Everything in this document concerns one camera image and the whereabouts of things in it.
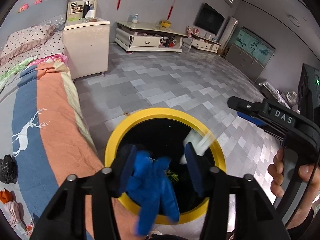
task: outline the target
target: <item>gray floor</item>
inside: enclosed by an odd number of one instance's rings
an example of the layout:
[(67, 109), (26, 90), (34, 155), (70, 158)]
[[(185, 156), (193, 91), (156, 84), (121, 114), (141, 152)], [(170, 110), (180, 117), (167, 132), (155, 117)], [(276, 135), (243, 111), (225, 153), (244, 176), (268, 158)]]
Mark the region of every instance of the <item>gray floor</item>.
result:
[[(116, 44), (109, 50), (109, 71), (76, 81), (80, 104), (93, 141), (103, 161), (104, 149), (125, 112), (149, 107), (170, 107), (203, 122), (218, 138), (227, 173), (254, 174), (273, 202), (267, 167), (279, 141), (252, 123), (237, 117), (227, 99), (238, 96), (262, 101), (263, 96), (226, 60), (196, 49), (181, 54), (134, 52), (126, 54)], [(198, 239), (204, 217), (175, 226), (156, 226), (162, 233)], [(230, 198), (228, 230), (234, 228), (235, 200)]]

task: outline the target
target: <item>gray cabinet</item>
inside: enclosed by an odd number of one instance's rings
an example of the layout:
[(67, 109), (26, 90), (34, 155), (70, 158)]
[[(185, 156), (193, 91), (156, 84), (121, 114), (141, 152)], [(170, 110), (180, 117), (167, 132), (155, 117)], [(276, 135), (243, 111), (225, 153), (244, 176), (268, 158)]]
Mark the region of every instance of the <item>gray cabinet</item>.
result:
[(264, 67), (254, 57), (235, 44), (231, 45), (225, 59), (238, 68), (252, 82), (255, 82), (264, 70)]

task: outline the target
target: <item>television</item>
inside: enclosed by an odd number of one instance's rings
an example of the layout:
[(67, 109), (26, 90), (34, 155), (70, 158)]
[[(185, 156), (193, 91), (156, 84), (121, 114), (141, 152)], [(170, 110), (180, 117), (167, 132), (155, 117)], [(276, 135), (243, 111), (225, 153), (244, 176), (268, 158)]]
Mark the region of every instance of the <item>television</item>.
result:
[(202, 4), (194, 25), (217, 35), (223, 21), (224, 17), (205, 3)]
[(301, 115), (320, 126), (320, 70), (307, 64), (302, 65), (298, 105)]

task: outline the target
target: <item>wall-mounted tv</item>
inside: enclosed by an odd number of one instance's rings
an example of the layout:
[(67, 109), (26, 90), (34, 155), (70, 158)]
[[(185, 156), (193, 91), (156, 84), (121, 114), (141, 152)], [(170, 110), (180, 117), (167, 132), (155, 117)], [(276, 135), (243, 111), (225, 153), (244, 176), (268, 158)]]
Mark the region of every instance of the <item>wall-mounted tv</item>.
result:
[(195, 26), (217, 35), (223, 21), (224, 17), (205, 3), (198, 12)]

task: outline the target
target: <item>yellow ring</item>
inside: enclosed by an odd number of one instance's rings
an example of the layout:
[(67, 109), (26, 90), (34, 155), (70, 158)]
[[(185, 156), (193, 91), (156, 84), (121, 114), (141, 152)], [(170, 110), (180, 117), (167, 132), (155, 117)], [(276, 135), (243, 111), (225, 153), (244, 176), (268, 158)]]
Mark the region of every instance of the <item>yellow ring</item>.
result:
[[(189, 114), (186, 114), (178, 110), (170, 108), (149, 108), (141, 110), (124, 119), (111, 134), (105, 151), (105, 166), (111, 166), (113, 160), (116, 157), (116, 152), (122, 138), (131, 128), (143, 121), (157, 118), (165, 118), (181, 122), (189, 126), (190, 128), (196, 130), (202, 136), (204, 136), (207, 133), (211, 133), (211, 131), (199, 120), (197, 120)], [(214, 143), (212, 143), (212, 145), (210, 146), (210, 150), (212, 152), (215, 165), (222, 169), (224, 172), (226, 172), (226, 162), (224, 159), (222, 149), (217, 140), (215, 140)], [(126, 193), (123, 193), (121, 195), (119, 201), (127, 210), (131, 211), (136, 215), (139, 215), (140, 206), (134, 203)], [(184, 224), (193, 221), (205, 214), (208, 209), (208, 203), (209, 199), (206, 198), (196, 208), (180, 214), (180, 220), (178, 224)], [(155, 223), (163, 225), (172, 224), (169, 220), (167, 220), (167, 218), (164, 215), (158, 215)]]

